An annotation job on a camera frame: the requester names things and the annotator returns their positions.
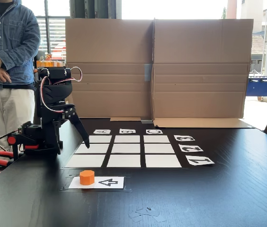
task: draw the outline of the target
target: arrow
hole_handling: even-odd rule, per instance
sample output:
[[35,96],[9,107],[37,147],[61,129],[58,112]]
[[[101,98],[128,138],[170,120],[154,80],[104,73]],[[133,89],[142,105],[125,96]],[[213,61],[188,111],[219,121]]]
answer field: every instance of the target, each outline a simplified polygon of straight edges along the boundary
[[99,183],[101,183],[103,185],[106,185],[106,186],[109,186],[109,187],[110,187],[111,184],[118,184],[117,181],[112,181],[112,179],[100,181]]

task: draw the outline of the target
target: cardboard panel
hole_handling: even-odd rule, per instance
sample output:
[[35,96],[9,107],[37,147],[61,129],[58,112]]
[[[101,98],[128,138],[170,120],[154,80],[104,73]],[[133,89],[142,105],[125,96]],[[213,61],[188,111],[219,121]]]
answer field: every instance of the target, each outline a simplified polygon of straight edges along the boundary
[[245,92],[155,92],[155,118],[242,118]]
[[181,83],[168,83],[168,84],[156,84],[156,92],[236,92],[241,91],[245,92],[246,85],[245,83],[215,83],[215,84],[181,84]]
[[150,92],[73,91],[79,117],[150,117]]
[[155,20],[154,63],[221,62],[221,20]]
[[156,118],[153,123],[162,128],[253,128],[234,118]]
[[253,19],[223,20],[223,62],[250,62],[252,31]]
[[66,19],[67,61],[152,63],[152,20]]
[[249,63],[252,19],[155,20],[154,63]]
[[[150,117],[150,81],[144,64],[75,64],[83,79],[73,83],[79,117]],[[76,70],[73,76],[78,78]]]
[[244,64],[156,64],[156,75],[246,75],[250,63]]

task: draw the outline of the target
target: table surface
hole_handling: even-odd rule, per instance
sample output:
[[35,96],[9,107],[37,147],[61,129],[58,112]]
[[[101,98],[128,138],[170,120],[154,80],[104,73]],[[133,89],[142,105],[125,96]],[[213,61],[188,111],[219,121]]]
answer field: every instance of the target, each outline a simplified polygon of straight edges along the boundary
[[[83,120],[87,131],[136,129],[152,124]],[[69,122],[60,129],[57,159],[23,156],[0,174],[0,226],[4,227],[267,227],[267,135],[257,129],[163,129],[190,135],[215,164],[185,168],[94,168],[97,176],[125,176],[126,190],[64,190],[81,169],[63,168],[81,138]],[[134,223],[130,210],[154,208]]]

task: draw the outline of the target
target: white paper card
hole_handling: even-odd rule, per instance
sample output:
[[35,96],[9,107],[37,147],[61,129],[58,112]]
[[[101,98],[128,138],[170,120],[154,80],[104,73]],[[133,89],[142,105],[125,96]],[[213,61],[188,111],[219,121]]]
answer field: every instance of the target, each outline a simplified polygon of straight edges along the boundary
[[115,136],[115,143],[139,143],[139,136]]
[[146,130],[146,133],[147,134],[162,134],[162,130],[159,130],[159,129],[148,129]]
[[112,153],[140,153],[141,147],[139,143],[115,143]]
[[199,152],[203,151],[199,146],[181,145],[179,144],[181,151],[183,152]]
[[187,158],[188,162],[193,166],[214,164],[214,162],[211,161],[208,157],[186,155],[186,158]]
[[111,154],[107,167],[141,167],[140,155]]
[[90,143],[110,143],[111,137],[112,136],[89,136],[89,142]]
[[176,155],[145,155],[149,168],[180,168]]
[[170,143],[168,136],[147,135],[144,136],[145,143]]
[[105,154],[108,147],[109,143],[91,143],[88,149],[85,144],[81,144],[75,154]]
[[177,141],[195,141],[192,136],[174,136]]
[[174,154],[174,150],[170,143],[145,143],[145,153],[162,153],[162,154]]
[[120,129],[120,134],[132,134],[136,133],[134,129]]
[[94,134],[110,134],[111,130],[109,129],[97,129],[94,131]]
[[66,168],[101,167],[105,155],[73,155]]
[[91,185],[81,185],[80,177],[76,176],[72,179],[68,189],[84,189],[84,188],[124,188],[123,176],[96,176],[95,183]]

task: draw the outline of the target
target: orange object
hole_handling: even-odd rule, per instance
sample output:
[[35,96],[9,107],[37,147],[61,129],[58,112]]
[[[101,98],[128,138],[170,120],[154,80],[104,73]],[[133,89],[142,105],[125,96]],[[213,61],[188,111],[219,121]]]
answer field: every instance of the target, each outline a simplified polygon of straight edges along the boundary
[[80,173],[80,184],[91,185],[95,182],[95,173],[92,170],[84,170]]

